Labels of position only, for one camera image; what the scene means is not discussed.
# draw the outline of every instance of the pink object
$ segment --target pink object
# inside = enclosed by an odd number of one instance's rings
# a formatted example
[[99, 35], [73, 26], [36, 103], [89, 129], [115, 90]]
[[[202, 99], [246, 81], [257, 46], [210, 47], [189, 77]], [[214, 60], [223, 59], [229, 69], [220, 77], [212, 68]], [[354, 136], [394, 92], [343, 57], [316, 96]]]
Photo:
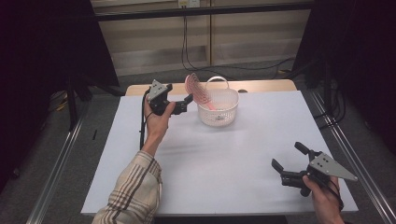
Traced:
[[210, 95], [206, 89], [202, 87], [198, 76], [192, 73], [186, 76], [185, 88], [188, 94], [192, 93], [195, 103], [198, 105], [206, 105], [210, 110], [216, 110], [216, 108], [210, 103]]

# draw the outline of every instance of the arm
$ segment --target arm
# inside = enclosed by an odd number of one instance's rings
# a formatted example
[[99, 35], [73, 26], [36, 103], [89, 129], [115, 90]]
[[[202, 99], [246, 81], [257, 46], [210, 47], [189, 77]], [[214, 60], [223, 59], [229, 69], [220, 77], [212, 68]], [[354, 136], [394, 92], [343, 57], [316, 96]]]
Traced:
[[148, 137], [143, 148], [120, 174], [106, 207], [99, 210], [92, 223], [150, 223], [158, 208], [162, 181], [161, 167], [154, 155], [168, 128], [175, 103], [162, 116], [151, 113], [145, 102]]
[[[344, 220], [340, 215], [337, 199], [326, 189], [321, 189], [319, 185], [310, 180], [307, 175], [303, 176], [303, 181], [306, 186], [312, 190], [312, 199], [314, 201], [314, 208], [319, 223], [344, 224]], [[338, 185], [338, 178], [331, 176], [331, 181], [334, 185], [330, 184], [329, 187], [337, 192], [338, 190], [336, 188], [340, 188]]]

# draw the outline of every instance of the basket handle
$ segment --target basket handle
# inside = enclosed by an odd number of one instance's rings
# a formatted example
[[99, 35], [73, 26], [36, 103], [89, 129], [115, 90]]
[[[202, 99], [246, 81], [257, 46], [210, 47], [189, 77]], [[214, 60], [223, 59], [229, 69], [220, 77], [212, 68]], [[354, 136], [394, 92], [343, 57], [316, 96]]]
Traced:
[[205, 90], [207, 89], [207, 84], [209, 84], [209, 82], [211, 82], [211, 81], [213, 81], [213, 80], [215, 80], [215, 79], [221, 79], [221, 80], [225, 81], [225, 83], [227, 83], [227, 89], [230, 89], [230, 85], [228, 84], [227, 79], [225, 79], [224, 77], [212, 77], [212, 78], [210, 78], [210, 79], [206, 82], [206, 84], [205, 84]]

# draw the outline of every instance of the plaid sleeve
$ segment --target plaid sleeve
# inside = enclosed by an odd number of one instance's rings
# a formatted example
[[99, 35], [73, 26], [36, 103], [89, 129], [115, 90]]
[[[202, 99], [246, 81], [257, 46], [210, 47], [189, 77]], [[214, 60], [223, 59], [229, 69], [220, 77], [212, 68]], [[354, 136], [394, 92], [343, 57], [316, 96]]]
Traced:
[[160, 164], [139, 151], [120, 174], [106, 207], [92, 223], [150, 223], [160, 202]]

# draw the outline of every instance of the plastic basket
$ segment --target plastic basket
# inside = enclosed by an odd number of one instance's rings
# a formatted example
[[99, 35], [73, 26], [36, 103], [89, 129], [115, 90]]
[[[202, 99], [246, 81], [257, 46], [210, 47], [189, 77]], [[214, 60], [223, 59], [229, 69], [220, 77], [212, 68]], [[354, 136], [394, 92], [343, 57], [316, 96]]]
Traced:
[[[227, 83], [227, 89], [208, 90], [207, 84], [215, 79], [221, 79]], [[228, 81], [224, 77], [212, 77], [205, 85], [211, 102], [216, 109], [210, 110], [207, 105], [198, 105], [198, 115], [201, 121], [212, 127], [223, 127], [231, 124], [236, 117], [236, 109], [239, 104], [239, 93], [230, 89]]]

